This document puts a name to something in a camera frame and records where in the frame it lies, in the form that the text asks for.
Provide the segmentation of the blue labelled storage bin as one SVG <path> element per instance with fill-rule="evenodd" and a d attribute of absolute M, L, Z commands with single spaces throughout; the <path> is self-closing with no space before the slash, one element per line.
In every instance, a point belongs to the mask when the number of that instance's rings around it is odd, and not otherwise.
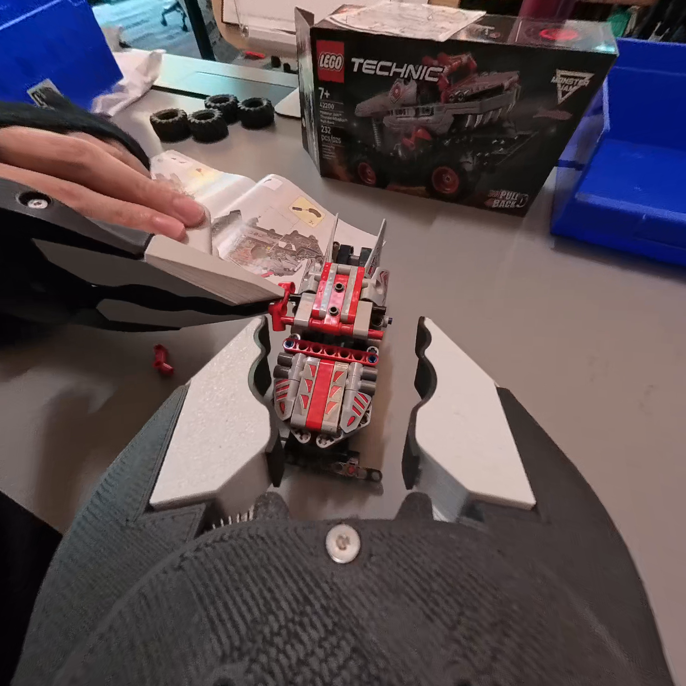
<path fill-rule="evenodd" d="M 88 1 L 1 2 L 1 100 L 52 89 L 89 109 L 122 73 Z"/>

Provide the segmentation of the white crumpled bag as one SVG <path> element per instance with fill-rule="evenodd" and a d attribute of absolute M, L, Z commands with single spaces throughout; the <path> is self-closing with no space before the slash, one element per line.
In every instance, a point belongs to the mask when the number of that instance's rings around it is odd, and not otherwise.
<path fill-rule="evenodd" d="M 167 51 L 123 47 L 121 27 L 104 26 L 101 30 L 122 77 L 108 93 L 93 100 L 90 110 L 112 118 L 151 90 L 160 75 Z"/>

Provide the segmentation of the dark toy truck box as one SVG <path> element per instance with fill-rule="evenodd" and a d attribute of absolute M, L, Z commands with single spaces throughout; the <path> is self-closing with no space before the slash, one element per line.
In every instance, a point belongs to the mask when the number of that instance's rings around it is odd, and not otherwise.
<path fill-rule="evenodd" d="M 437 42 L 326 20 L 365 5 L 294 9 L 319 174 L 524 216 L 617 59 L 610 27 L 486 13 Z"/>

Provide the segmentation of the white paper sheet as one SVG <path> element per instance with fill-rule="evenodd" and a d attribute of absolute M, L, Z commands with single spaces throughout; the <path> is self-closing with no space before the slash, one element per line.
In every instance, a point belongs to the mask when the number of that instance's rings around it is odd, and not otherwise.
<path fill-rule="evenodd" d="M 361 7 L 345 7 L 326 20 L 338 27 L 367 34 L 444 42 L 486 15 L 443 5 L 405 1 L 379 1 Z"/>

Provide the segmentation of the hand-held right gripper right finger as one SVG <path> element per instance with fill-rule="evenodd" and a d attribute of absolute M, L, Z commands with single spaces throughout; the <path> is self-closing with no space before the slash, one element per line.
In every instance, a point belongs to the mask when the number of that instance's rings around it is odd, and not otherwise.
<path fill-rule="evenodd" d="M 415 354 L 419 401 L 403 448 L 406 489 L 428 496 L 437 521 L 455 522 L 483 503 L 534 510 L 535 494 L 497 383 L 424 316 Z"/>

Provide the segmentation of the person's left hand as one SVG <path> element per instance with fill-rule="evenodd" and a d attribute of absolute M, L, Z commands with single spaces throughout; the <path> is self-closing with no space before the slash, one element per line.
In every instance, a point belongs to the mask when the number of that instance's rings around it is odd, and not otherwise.
<path fill-rule="evenodd" d="M 120 144 L 84 133 L 2 128 L 1 177 L 84 217 L 178 241 L 207 217 L 202 205 L 153 179 Z"/>

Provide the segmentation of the grey desk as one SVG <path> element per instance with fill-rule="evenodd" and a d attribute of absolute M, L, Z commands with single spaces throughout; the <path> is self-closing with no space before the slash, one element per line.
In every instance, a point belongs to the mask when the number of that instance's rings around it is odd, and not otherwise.
<path fill-rule="evenodd" d="M 637 563 L 663 632 L 685 619 L 685 273 L 550 236 L 553 177 L 524 219 L 323 180 L 300 124 L 230 129 L 178 146 L 258 180 L 285 176 L 369 233 L 388 220 L 392 326 L 380 402 L 360 436 L 383 492 L 286 477 L 305 519 L 381 517 L 404 493 L 399 461 L 413 387 L 417 320 L 431 318 L 509 389 L 593 487 Z M 1 351 L 1 490 L 58 530 L 174 387 L 237 333 L 238 322 L 155 338 L 81 327 Z M 164 345 L 174 375 L 156 371 Z"/>

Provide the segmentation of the red grey toy brick truck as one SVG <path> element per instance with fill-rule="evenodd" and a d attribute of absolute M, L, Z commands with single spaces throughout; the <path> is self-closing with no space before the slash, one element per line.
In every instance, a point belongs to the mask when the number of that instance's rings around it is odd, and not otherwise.
<path fill-rule="evenodd" d="M 300 287 L 279 283 L 284 294 L 269 306 L 272 329 L 289 333 L 273 371 L 272 404 L 287 433 L 285 464 L 381 484 L 382 472 L 363 466 L 349 442 L 371 422 L 379 348 L 392 323 L 389 271 L 380 265 L 387 221 L 358 255 L 335 242 L 337 227 L 335 219 L 322 266 Z"/>

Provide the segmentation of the black toy tyre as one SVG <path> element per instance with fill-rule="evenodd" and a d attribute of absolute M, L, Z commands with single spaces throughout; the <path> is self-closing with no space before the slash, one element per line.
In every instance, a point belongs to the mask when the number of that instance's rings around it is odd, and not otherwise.
<path fill-rule="evenodd" d="M 228 136 L 228 124 L 220 110 L 215 108 L 189 114 L 187 125 L 192 139 L 199 143 L 216 143 Z"/>
<path fill-rule="evenodd" d="M 150 125 L 162 143 L 185 141 L 192 136 L 188 115 L 180 108 L 167 108 L 149 116 Z"/>
<path fill-rule="evenodd" d="M 270 127 L 275 120 L 274 105 L 267 98 L 246 98 L 237 104 L 239 123 L 249 130 Z"/>
<path fill-rule="evenodd" d="M 231 94 L 212 95 L 204 100 L 206 109 L 218 111 L 227 124 L 234 124 L 239 119 L 239 100 Z"/>

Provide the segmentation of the person's left forearm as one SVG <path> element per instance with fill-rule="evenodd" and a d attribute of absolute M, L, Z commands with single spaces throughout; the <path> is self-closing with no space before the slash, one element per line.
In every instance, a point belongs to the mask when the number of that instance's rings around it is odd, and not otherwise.
<path fill-rule="evenodd" d="M 146 171 L 151 163 L 138 141 L 104 116 L 85 110 L 64 96 L 53 94 L 48 106 L 1 101 L 1 128 L 20 127 L 58 134 L 82 133 L 98 140 L 118 143 Z"/>

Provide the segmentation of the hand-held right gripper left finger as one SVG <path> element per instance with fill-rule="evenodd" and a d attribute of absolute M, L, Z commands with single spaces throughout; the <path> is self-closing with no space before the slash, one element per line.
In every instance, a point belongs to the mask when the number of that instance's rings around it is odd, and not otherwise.
<path fill-rule="evenodd" d="M 208 504 L 247 512 L 283 474 L 267 318 L 248 321 L 186 384 L 182 407 L 152 489 L 153 510 Z"/>

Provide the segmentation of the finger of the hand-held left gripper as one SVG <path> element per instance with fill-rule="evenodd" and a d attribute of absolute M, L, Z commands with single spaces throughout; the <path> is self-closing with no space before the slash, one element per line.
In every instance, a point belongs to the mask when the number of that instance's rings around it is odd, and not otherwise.
<path fill-rule="evenodd" d="M 204 313 L 188 307 L 169 311 L 122 300 L 104 299 L 99 303 L 99 313 L 114 329 L 184 329 L 265 315 L 266 302 L 229 306 L 228 311 L 222 313 Z"/>
<path fill-rule="evenodd" d="M 144 307 L 229 307 L 283 295 L 273 283 L 164 235 L 86 218 L 30 187 L 1 179 L 1 211 L 18 213 L 54 265 L 104 299 Z"/>

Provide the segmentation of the toy instruction booklet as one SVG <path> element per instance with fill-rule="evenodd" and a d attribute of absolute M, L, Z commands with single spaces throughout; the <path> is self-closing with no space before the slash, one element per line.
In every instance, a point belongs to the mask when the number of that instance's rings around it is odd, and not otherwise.
<path fill-rule="evenodd" d="M 175 151 L 151 159 L 151 175 L 204 206 L 209 218 L 187 243 L 275 284 L 324 265 L 335 214 L 286 178 L 259 181 L 218 171 Z"/>

